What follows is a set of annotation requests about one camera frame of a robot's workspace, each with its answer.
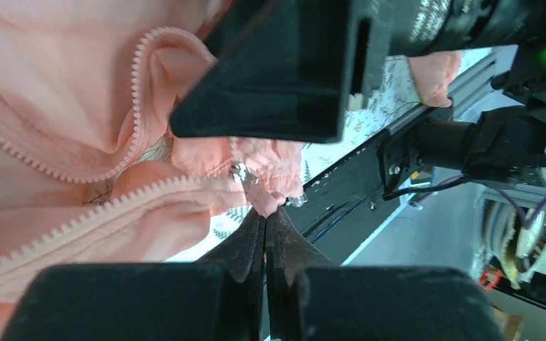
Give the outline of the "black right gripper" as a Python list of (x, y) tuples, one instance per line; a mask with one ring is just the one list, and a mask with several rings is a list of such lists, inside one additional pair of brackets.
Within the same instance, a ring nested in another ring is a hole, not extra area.
[(236, 1), (207, 37), (215, 63), (171, 129), (335, 143), (346, 100), (365, 107), (386, 57), (428, 53), (442, 27), (442, 1)]

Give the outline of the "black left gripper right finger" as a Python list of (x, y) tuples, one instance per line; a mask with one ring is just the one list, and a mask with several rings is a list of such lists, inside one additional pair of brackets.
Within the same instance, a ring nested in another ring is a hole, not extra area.
[(267, 218), (273, 340), (502, 340), (483, 291), (442, 266), (336, 266), (279, 209)]

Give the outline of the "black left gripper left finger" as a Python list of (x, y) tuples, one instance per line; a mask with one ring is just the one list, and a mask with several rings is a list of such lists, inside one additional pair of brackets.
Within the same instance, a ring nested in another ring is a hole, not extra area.
[(265, 220), (193, 263), (61, 264), (42, 270), (2, 340), (259, 340)]

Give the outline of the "salmon pink hooded jacket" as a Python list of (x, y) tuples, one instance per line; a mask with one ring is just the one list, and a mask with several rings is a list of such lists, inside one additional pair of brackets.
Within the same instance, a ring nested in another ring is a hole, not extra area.
[(41, 269), (162, 261), (303, 193), (301, 144), (182, 139), (236, 1), (0, 1), (0, 334)]

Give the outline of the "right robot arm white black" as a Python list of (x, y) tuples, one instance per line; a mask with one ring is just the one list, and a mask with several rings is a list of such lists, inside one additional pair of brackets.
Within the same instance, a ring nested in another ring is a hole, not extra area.
[(391, 200), (440, 166), (461, 171), (453, 185), (546, 185), (546, 1), (238, 1), (206, 43), (217, 62), (171, 112), (176, 136), (320, 144), (384, 84), (386, 58), (516, 45), (511, 69), (376, 134), (358, 183)]

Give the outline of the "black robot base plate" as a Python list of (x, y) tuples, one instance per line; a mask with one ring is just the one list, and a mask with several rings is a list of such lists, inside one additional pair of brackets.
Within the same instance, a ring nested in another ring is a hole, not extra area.
[(413, 109), (310, 180), (307, 202), (286, 208), (296, 229), (332, 262), (350, 263), (370, 235), (402, 210), (398, 199), (384, 201), (382, 195), (424, 169), (411, 145), (419, 124), (452, 114), (451, 108)]

